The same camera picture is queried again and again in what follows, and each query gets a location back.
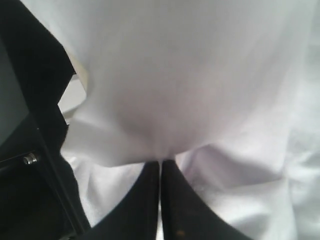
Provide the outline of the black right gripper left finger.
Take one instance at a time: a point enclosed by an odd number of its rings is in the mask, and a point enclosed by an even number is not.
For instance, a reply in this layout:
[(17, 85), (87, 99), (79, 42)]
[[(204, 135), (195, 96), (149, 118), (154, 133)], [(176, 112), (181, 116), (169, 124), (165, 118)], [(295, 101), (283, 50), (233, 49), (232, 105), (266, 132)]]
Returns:
[(159, 213), (158, 162), (146, 163), (126, 196), (83, 240), (155, 240)]

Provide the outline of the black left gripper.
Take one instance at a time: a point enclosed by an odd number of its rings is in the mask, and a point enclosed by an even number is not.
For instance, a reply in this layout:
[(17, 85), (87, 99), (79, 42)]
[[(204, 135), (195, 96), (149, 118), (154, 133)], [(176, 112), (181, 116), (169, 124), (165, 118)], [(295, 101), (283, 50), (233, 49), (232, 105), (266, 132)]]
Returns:
[(90, 228), (60, 155), (58, 103), (74, 69), (58, 41), (18, 0), (0, 3), (0, 237), (76, 239)]

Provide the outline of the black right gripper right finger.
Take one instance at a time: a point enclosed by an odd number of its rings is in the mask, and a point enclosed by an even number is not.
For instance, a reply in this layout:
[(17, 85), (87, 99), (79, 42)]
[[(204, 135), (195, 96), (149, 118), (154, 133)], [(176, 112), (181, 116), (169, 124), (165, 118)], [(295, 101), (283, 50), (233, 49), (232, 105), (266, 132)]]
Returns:
[(249, 240), (196, 194), (174, 160), (161, 166), (161, 217), (165, 240)]

